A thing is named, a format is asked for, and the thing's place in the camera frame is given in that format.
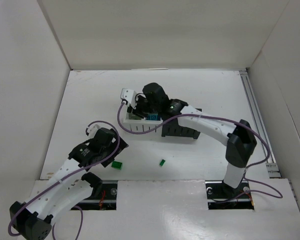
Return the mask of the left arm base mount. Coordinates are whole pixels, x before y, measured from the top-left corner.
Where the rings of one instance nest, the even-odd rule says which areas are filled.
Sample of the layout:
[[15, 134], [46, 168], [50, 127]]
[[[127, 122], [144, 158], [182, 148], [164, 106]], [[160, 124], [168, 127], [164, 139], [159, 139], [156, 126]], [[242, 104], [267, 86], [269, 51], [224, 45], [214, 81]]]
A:
[[89, 197], [81, 200], [76, 206], [84, 211], [114, 211], [117, 209], [118, 181], [101, 180], [92, 172], [81, 177], [92, 187]]

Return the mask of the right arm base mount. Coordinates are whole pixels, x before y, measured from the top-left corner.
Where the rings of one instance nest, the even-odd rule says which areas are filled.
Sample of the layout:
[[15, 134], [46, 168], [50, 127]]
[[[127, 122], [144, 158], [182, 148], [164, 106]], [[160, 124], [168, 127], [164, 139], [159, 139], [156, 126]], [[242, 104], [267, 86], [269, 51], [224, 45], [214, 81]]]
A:
[[222, 181], [206, 181], [206, 197], [209, 210], [254, 210], [250, 193], [245, 193], [250, 186], [242, 181], [237, 188], [232, 188]]

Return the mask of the small green lego plate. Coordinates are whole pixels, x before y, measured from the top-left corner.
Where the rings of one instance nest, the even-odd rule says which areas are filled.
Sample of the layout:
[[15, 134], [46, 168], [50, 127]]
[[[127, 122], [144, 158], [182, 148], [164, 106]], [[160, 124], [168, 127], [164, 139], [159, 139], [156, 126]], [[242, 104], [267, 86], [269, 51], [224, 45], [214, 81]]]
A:
[[165, 162], [166, 162], [166, 161], [165, 161], [164, 159], [162, 159], [162, 160], [160, 161], [160, 163], [159, 163], [159, 166], [162, 167], [162, 166], [165, 164]]

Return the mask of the teal printed oval lego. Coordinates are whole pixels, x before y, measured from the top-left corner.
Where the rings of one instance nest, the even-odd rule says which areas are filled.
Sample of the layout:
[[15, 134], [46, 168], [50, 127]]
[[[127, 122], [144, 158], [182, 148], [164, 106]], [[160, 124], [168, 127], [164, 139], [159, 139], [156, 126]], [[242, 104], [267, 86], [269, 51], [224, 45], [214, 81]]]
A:
[[160, 117], [157, 114], [149, 114], [146, 119], [148, 121], [159, 121]]

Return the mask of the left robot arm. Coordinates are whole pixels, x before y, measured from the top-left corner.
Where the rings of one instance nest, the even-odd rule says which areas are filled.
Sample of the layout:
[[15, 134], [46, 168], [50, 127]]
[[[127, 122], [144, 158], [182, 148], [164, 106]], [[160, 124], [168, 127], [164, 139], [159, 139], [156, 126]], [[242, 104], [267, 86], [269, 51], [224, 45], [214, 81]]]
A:
[[95, 125], [86, 130], [86, 135], [87, 140], [73, 148], [37, 198], [11, 205], [11, 226], [25, 239], [44, 240], [62, 215], [82, 200], [96, 196], [103, 181], [90, 168], [95, 164], [107, 167], [128, 147], [113, 128]]

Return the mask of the green lego brick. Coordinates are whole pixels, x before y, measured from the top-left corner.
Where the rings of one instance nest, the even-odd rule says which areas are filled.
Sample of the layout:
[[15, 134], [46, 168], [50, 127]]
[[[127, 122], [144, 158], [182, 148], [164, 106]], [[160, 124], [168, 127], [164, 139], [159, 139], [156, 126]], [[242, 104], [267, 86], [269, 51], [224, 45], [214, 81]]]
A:
[[119, 161], [113, 161], [111, 164], [111, 167], [116, 169], [116, 170], [121, 170], [123, 167], [123, 163]]
[[137, 115], [135, 115], [135, 114], [133, 114], [133, 113], [129, 113], [129, 114], [128, 114], [128, 118], [129, 118], [130, 120], [141, 120], [141, 118], [140, 118], [139, 116], [137, 116]]

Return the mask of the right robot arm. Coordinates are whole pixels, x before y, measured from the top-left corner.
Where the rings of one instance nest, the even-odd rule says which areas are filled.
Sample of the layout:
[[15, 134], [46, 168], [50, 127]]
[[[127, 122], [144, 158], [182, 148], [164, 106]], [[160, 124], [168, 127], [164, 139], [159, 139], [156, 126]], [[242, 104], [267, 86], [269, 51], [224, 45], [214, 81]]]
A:
[[249, 122], [242, 119], [235, 124], [214, 119], [183, 100], [169, 98], [155, 82], [145, 85], [142, 94], [125, 88], [121, 99], [126, 101], [128, 111], [138, 117], [146, 119], [151, 114], [158, 115], [163, 121], [163, 135], [197, 139], [205, 134], [223, 144], [227, 161], [223, 189], [227, 194], [237, 191], [257, 145]]

